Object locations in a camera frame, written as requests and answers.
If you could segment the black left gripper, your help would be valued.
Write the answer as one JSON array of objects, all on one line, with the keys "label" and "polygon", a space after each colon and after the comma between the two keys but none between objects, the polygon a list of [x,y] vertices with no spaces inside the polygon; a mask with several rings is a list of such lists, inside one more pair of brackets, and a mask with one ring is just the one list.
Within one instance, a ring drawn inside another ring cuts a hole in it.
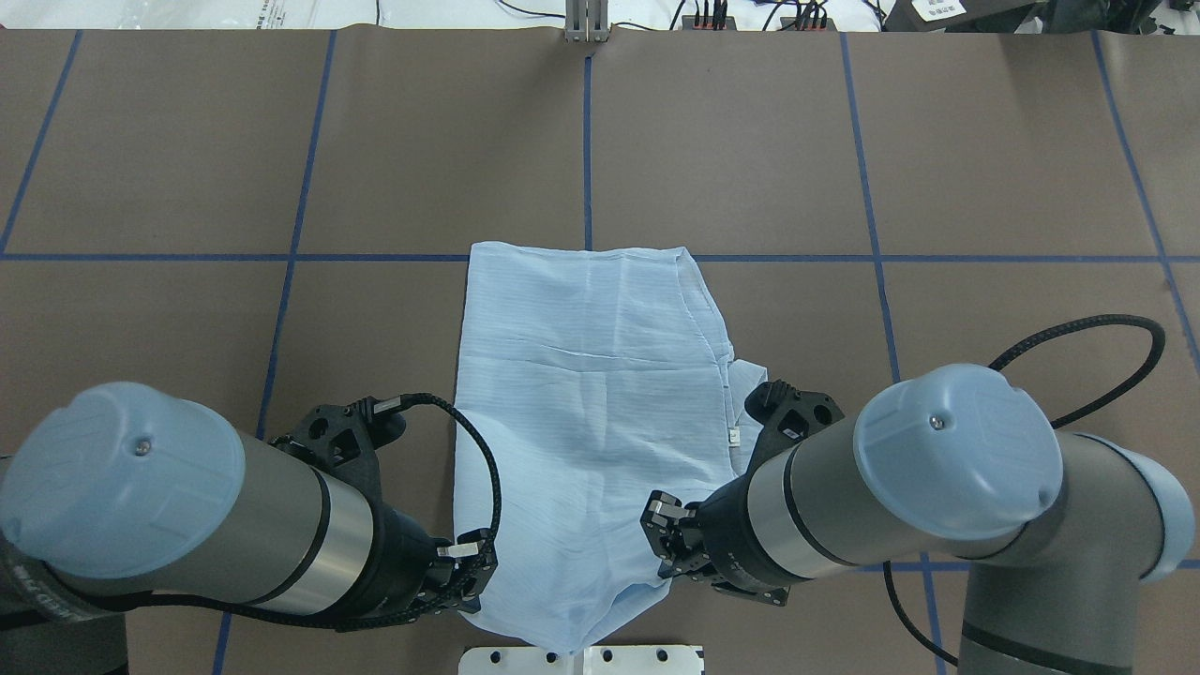
[{"label": "black left gripper", "polygon": [[[491,490],[488,525],[455,540],[432,537],[382,495],[377,452],[400,440],[406,431],[404,412],[419,406],[448,413],[484,454]],[[304,625],[366,631],[415,623],[443,611],[480,611],[480,597],[498,567],[499,470],[488,442],[454,405],[433,394],[322,405],[270,444],[314,468],[328,488],[334,480],[352,488],[368,509],[371,544],[364,565],[349,589],[328,609],[304,619]]]}]

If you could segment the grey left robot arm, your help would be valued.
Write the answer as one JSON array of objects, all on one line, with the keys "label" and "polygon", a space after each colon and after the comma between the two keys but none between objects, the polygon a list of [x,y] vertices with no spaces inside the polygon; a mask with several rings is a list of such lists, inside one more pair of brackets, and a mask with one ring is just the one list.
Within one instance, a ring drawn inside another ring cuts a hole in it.
[{"label": "grey left robot arm", "polygon": [[[484,528],[437,538],[385,502],[377,453],[416,406],[484,454]],[[138,609],[336,633],[476,613],[499,522],[496,456],[436,395],[317,406],[265,441],[202,404],[104,383],[52,411],[4,471],[2,671],[126,674]]]}]

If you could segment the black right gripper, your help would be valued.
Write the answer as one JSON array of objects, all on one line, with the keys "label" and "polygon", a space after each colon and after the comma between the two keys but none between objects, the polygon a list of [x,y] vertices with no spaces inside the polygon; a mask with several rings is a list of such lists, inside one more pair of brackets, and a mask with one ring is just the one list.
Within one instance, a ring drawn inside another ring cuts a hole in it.
[{"label": "black right gripper", "polygon": [[845,416],[826,393],[782,380],[756,386],[744,410],[760,426],[744,472],[701,502],[653,491],[641,526],[660,561],[660,579],[686,578],[718,593],[784,607],[792,585],[845,567],[806,530],[791,480],[799,444]]}]

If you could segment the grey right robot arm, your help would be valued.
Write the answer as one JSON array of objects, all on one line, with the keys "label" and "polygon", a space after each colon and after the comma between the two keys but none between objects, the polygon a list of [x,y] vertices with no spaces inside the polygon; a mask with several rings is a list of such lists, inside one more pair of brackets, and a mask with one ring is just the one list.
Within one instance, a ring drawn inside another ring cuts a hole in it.
[{"label": "grey right robot arm", "polygon": [[1130,674],[1136,598],[1194,544],[1182,483],[1148,456],[1051,428],[982,365],[892,386],[844,416],[784,381],[745,401],[745,474],[641,525],[664,579],[781,607],[796,584],[919,551],[968,562],[960,674]]}]

